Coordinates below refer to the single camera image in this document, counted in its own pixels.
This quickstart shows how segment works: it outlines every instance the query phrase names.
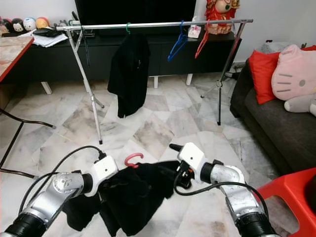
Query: hanging black jacket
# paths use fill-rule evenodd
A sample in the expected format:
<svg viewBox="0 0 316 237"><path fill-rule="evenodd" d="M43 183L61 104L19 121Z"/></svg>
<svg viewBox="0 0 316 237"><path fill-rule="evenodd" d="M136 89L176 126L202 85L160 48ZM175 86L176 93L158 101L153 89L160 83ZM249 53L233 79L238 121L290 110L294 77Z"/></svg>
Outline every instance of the hanging black jacket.
<svg viewBox="0 0 316 237"><path fill-rule="evenodd" d="M147 92L150 51L141 34L127 35L111 62L108 91L118 96L118 117L135 113Z"/></svg>
<svg viewBox="0 0 316 237"><path fill-rule="evenodd" d="M111 236L116 236L120 228L128 236L137 234L163 200L172 196L179 164L178 161L139 163L137 169L120 170L100 184L95 196L80 195L66 202L63 211L68 225L81 231L99 212ZM178 185L189 188L190 177L181 177Z"/></svg>

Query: red cushion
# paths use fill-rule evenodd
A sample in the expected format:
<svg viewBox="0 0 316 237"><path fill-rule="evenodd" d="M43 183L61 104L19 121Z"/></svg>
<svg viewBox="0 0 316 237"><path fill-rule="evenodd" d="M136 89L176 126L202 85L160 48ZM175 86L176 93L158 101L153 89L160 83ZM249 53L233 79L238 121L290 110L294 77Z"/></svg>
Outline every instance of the red cushion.
<svg viewBox="0 0 316 237"><path fill-rule="evenodd" d="M316 45L302 48L302 50L316 50ZM249 65L259 105L276 99L272 92L271 77L277 67L279 54L279 52L265 54L258 51L253 51L249 58Z"/></svg>
<svg viewBox="0 0 316 237"><path fill-rule="evenodd" d="M303 51L314 51L314 50L316 50L316 45L313 45L313 46L310 46L310 47L307 47L307 48L301 48L301 50L303 50Z"/></svg>

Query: black cabinet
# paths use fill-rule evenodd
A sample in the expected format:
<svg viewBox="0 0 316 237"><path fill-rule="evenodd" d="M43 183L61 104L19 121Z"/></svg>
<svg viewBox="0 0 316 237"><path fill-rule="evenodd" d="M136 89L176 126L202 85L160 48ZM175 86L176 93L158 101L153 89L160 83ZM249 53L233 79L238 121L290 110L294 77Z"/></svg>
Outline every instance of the black cabinet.
<svg viewBox="0 0 316 237"><path fill-rule="evenodd" d="M177 35L147 36L151 51L149 75L163 76L188 73L220 72L224 68L231 47L234 43L233 33L221 36L209 35L199 57L195 53L203 37L189 39L171 62L167 57ZM87 40L90 67L84 42L79 47L79 56L88 79L105 80L109 78L111 59L121 44L124 36L96 36ZM3 83L33 81L82 80L79 67L68 41L53 47L43 48L32 45L8 73Z"/></svg>

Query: doll figure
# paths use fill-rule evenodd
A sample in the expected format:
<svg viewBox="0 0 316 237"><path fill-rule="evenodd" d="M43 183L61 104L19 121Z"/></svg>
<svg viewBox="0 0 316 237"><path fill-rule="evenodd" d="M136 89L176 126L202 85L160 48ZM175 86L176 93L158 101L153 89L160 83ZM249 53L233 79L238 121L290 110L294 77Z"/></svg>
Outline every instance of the doll figure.
<svg viewBox="0 0 316 237"><path fill-rule="evenodd" d="M10 19L2 19L0 21L0 30L2 34L13 33L14 29L12 21Z"/></svg>
<svg viewBox="0 0 316 237"><path fill-rule="evenodd" d="M12 25L13 28L15 30L15 32L23 32L25 31L24 27L23 27L23 20L20 18L14 18L12 20Z"/></svg>
<svg viewBox="0 0 316 237"><path fill-rule="evenodd" d="M239 8L239 0L207 0L205 16L207 20L230 20L235 17ZM231 24L208 24L206 30L210 34L228 34L232 29Z"/></svg>
<svg viewBox="0 0 316 237"><path fill-rule="evenodd" d="M36 19L36 27L38 29L45 28L47 26L49 26L49 22L45 17L39 17L38 19Z"/></svg>
<svg viewBox="0 0 316 237"><path fill-rule="evenodd" d="M24 26L25 30L27 30L27 31L32 31L32 30L36 29L35 19L32 17L25 18L23 21L23 26Z"/></svg>

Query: stuffed toy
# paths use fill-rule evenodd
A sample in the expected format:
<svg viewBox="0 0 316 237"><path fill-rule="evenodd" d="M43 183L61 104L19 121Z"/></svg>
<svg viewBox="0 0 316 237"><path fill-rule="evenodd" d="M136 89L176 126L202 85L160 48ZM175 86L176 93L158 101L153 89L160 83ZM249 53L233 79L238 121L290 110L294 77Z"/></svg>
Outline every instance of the stuffed toy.
<svg viewBox="0 0 316 237"><path fill-rule="evenodd" d="M23 26L23 20L21 18L14 18L12 20L12 25L13 25L15 32L17 32L17 33L25 31L24 26Z"/></svg>
<svg viewBox="0 0 316 237"><path fill-rule="evenodd" d="M279 56L272 75L272 91L285 100L289 112L310 112L316 116L316 51L302 51L288 46Z"/></svg>
<svg viewBox="0 0 316 237"><path fill-rule="evenodd" d="M38 29L49 26L49 22L45 17L39 17L38 19L36 19L35 23Z"/></svg>
<svg viewBox="0 0 316 237"><path fill-rule="evenodd" d="M36 29L35 19L32 17L25 18L23 21L23 26L25 30L32 31Z"/></svg>
<svg viewBox="0 0 316 237"><path fill-rule="evenodd" d="M10 19L2 19L0 21L0 31L2 34L13 33L14 28Z"/></svg>

